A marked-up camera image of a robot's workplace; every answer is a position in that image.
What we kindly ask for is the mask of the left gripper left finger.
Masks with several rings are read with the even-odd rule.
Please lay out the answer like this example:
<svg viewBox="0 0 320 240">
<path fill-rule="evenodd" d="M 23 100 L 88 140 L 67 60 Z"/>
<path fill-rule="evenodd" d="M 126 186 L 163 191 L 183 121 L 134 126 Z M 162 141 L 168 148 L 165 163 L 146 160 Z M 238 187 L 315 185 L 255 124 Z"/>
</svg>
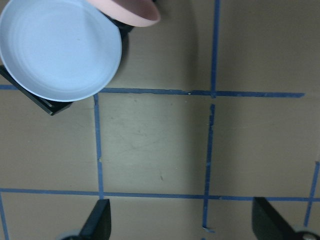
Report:
<svg viewBox="0 0 320 240">
<path fill-rule="evenodd" d="M 112 231 L 111 204 L 109 199 L 100 199 L 79 232 L 82 240 L 109 240 Z"/>
</svg>

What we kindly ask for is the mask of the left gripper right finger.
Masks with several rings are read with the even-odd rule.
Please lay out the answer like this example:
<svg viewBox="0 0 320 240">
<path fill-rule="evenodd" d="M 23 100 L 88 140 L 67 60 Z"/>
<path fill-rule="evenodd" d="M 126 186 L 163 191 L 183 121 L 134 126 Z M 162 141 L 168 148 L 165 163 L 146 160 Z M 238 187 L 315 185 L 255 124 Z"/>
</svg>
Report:
<svg viewBox="0 0 320 240">
<path fill-rule="evenodd" d="M 253 198 L 251 226 L 257 240 L 298 240 L 300 237 L 265 197 Z"/>
</svg>

